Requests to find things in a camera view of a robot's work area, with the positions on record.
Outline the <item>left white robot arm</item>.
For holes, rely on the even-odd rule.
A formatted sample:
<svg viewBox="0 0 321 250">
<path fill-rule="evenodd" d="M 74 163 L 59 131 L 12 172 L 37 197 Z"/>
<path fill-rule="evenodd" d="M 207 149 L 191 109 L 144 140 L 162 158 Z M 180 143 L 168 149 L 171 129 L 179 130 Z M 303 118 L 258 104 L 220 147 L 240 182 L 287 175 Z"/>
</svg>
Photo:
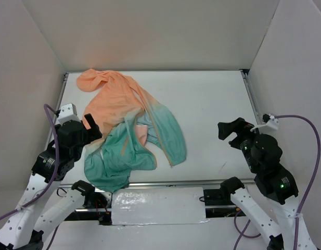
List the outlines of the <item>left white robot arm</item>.
<svg viewBox="0 0 321 250">
<path fill-rule="evenodd" d="M 95 204 L 95 187 L 79 180 L 63 198 L 48 211 L 44 207 L 57 190 L 82 149 L 101 138 L 101 132 L 91 114 L 55 126 L 54 139 L 41 152 L 32 167 L 29 183 L 16 208 L 6 215 L 7 222 L 0 229 L 0 249 L 42 249 L 49 234 L 75 209 Z"/>
</svg>

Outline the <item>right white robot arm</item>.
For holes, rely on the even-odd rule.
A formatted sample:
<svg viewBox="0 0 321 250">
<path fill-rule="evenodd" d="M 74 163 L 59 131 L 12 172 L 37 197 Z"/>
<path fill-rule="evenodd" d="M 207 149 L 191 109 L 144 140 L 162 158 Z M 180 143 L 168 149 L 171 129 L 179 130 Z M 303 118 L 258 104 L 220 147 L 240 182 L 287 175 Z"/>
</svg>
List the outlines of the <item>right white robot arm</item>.
<svg viewBox="0 0 321 250">
<path fill-rule="evenodd" d="M 220 198 L 226 204 L 235 204 L 254 224 L 267 244 L 267 249 L 316 249 L 301 213 L 303 204 L 313 184 L 310 180 L 302 197 L 294 176 L 280 159 L 283 154 L 277 140 L 262 133 L 261 128 L 277 130 L 280 116 L 264 114 L 263 124 L 255 126 L 243 118 L 218 123 L 220 140 L 232 133 L 236 137 L 229 142 L 232 148 L 242 152 L 246 163 L 255 175 L 254 182 L 260 193 L 272 206 L 273 220 L 253 200 L 244 184 L 232 177 L 220 184 Z"/>
</svg>

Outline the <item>orange and teal jacket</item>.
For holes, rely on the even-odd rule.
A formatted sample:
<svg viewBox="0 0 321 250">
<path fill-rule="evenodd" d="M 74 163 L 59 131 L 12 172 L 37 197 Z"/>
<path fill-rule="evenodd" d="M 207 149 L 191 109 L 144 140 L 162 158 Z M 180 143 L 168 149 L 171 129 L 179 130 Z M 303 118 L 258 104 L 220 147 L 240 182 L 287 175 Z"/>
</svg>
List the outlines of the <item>orange and teal jacket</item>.
<svg viewBox="0 0 321 250">
<path fill-rule="evenodd" d="M 92 185 L 113 193 L 128 185 L 132 171 L 155 170 L 157 159 L 148 142 L 163 151 L 170 166 L 186 160 L 186 142 L 176 118 L 132 77 L 89 69 L 76 84 L 83 92 L 96 92 L 84 111 L 102 134 L 85 148 L 84 174 Z"/>
</svg>

